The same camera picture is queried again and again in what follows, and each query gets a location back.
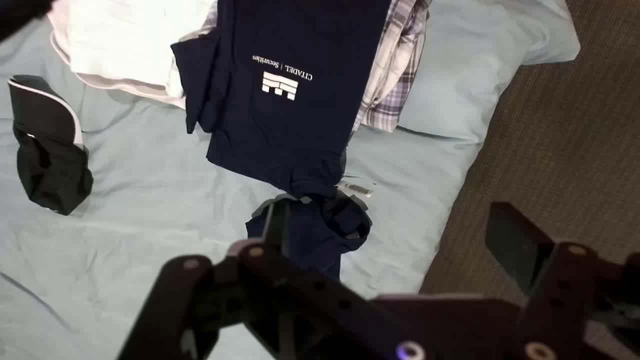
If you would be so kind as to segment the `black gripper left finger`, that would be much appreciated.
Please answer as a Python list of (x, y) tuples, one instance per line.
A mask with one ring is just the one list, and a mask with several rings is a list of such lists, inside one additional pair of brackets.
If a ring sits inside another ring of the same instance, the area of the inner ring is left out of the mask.
[(274, 358), (304, 356), (323, 342), (319, 291), (339, 283), (297, 268), (274, 242), (285, 212), (275, 207), (260, 238), (233, 242), (224, 259), (165, 261), (124, 340), (118, 360), (206, 360), (225, 325), (241, 324)]

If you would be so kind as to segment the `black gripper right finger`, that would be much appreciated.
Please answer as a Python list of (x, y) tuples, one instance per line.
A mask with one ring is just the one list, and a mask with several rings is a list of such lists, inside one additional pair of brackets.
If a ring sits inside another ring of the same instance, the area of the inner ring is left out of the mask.
[(589, 322), (640, 354), (640, 253), (602, 258), (579, 242), (553, 242), (510, 202), (491, 202), (486, 248), (526, 296), (513, 354), (523, 360), (613, 360), (586, 340)]

